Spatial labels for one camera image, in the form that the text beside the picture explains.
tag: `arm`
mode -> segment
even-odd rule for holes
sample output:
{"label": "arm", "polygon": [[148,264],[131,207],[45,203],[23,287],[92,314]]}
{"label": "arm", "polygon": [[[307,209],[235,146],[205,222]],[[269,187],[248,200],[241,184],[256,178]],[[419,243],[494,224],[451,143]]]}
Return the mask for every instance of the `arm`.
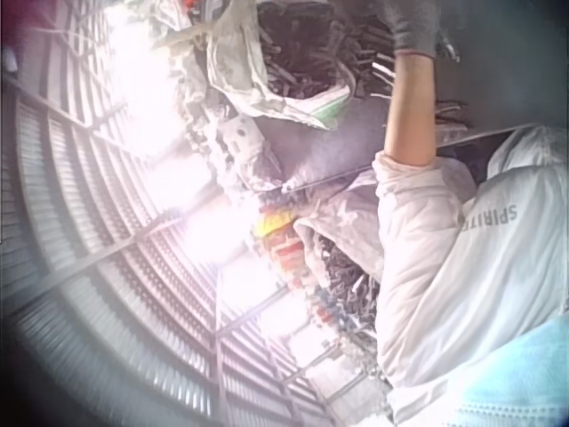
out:
{"label": "arm", "polygon": [[433,60],[400,54],[395,72],[385,153],[402,165],[428,165],[436,153]]}
{"label": "arm", "polygon": [[[384,150],[373,168],[385,268],[377,300],[378,362],[396,388],[421,381],[412,361],[423,342],[414,314],[453,247],[462,206],[435,159],[436,0],[381,0],[396,47],[396,80]],[[469,171],[461,169],[466,179]]]}

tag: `white jacket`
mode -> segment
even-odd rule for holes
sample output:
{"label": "white jacket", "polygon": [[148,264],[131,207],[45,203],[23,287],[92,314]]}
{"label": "white jacket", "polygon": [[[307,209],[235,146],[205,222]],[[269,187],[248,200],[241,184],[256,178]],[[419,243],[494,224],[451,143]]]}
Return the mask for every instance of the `white jacket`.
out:
{"label": "white jacket", "polygon": [[500,174],[466,204],[456,192],[458,177],[469,178],[464,165],[377,156],[385,251],[378,361],[403,426],[438,425],[451,375],[562,312],[566,144],[565,131],[515,132],[489,165],[489,177]]}

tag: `hand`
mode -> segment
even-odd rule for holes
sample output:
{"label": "hand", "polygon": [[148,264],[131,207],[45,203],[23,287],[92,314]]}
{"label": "hand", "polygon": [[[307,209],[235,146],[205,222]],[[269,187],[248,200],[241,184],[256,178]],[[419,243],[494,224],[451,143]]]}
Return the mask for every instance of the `hand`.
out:
{"label": "hand", "polygon": [[437,56],[438,0],[380,0],[380,5],[393,32],[396,54]]}

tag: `white bag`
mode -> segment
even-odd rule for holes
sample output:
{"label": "white bag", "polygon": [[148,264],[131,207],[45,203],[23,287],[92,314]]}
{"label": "white bag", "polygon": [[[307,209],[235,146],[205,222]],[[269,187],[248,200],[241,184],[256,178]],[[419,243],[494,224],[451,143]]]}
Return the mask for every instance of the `white bag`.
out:
{"label": "white bag", "polygon": [[363,271],[381,280],[383,248],[378,234],[376,186],[373,171],[361,173],[347,189],[330,198],[319,198],[314,210],[294,223],[304,243],[306,263],[320,286],[329,284],[317,251],[317,235],[332,240]]}
{"label": "white bag", "polygon": [[347,81],[353,78],[344,68],[343,80],[307,100],[272,93],[260,50],[256,0],[232,0],[215,23],[207,45],[207,68],[212,86],[224,92],[240,112],[322,129],[337,126],[336,117],[350,96]]}

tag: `metal scrap pile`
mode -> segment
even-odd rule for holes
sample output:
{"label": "metal scrap pile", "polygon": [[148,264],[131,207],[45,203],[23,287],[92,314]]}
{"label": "metal scrap pile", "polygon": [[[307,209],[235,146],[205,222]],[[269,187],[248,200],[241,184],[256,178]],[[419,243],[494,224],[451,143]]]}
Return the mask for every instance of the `metal scrap pile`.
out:
{"label": "metal scrap pile", "polygon": [[380,284],[371,278],[347,255],[345,255],[332,240],[319,237],[322,252],[321,259],[325,263],[330,281],[328,293],[330,304],[341,307],[341,311],[360,324],[360,327],[373,329],[377,313],[376,299],[380,292]]}
{"label": "metal scrap pile", "polygon": [[273,93],[304,100],[336,84],[330,5],[265,2],[258,6],[258,16],[268,88]]}
{"label": "metal scrap pile", "polygon": [[258,16],[272,92],[310,98],[336,85],[343,64],[356,79],[356,96],[389,96],[393,38],[377,15],[352,20],[329,4],[265,2]]}

